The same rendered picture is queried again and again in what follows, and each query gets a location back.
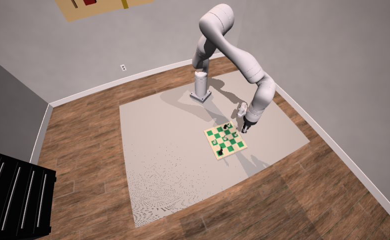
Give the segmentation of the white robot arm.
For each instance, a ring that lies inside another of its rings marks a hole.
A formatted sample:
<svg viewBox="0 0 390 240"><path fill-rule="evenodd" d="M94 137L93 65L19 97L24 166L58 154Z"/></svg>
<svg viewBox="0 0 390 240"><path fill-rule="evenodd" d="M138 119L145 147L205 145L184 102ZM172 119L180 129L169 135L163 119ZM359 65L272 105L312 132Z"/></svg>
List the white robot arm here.
<svg viewBox="0 0 390 240"><path fill-rule="evenodd" d="M245 116L250 122L257 122L265 108L271 103L276 84L263 71L257 60L248 52L231 45L225 38L234 24L234 13L227 4L219 4L208 11L199 20L202 36L198 41L192 65L195 69L195 94L199 97L206 95L209 58L218 49L241 72L250 84L258 86L249 107L243 102L237 117Z"/></svg>

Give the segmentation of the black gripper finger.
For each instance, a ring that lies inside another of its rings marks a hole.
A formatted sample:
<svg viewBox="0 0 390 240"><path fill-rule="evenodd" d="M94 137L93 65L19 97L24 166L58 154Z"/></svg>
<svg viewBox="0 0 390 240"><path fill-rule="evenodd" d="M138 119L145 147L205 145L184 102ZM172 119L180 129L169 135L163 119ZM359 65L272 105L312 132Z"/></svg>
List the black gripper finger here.
<svg viewBox="0 0 390 240"><path fill-rule="evenodd" d="M244 125L245 125L245 122L244 122ZM242 133L247 133L247 130L249 129L249 128L247 128L248 126L246 126L246 127L244 127L244 125L243 125L243 131L241 131Z"/></svg>

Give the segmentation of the green and cream chessboard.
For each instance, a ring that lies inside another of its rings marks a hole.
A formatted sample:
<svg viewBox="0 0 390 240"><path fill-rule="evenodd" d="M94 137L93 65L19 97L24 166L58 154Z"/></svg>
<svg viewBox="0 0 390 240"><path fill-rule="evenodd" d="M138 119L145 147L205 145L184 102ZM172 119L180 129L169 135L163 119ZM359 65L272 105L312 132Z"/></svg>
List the green and cream chessboard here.
<svg viewBox="0 0 390 240"><path fill-rule="evenodd" d="M228 127L229 123L230 127ZM226 129L223 128L224 125L227 125ZM204 133L217 160L247 148L245 142L231 121L204 130ZM234 136L235 133L237 133L237 136ZM224 140L225 136L228 137L226 140ZM216 140L215 144L213 144L214 140ZM220 149L223 150L222 155L218 154Z"/></svg>

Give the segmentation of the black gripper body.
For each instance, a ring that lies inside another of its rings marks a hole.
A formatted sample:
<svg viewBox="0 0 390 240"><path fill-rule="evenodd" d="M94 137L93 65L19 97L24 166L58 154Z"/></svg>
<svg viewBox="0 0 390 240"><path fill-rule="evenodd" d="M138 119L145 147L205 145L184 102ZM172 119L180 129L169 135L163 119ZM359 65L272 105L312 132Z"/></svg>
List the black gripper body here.
<svg viewBox="0 0 390 240"><path fill-rule="evenodd" d="M243 116L243 120L244 120L244 122L245 122L245 126L244 127L246 127L246 126L248 126L247 128L249 128L249 126L252 126L252 125L255 125L257 122L250 122L250 121L248 121L246 118L245 118L245 116Z"/></svg>

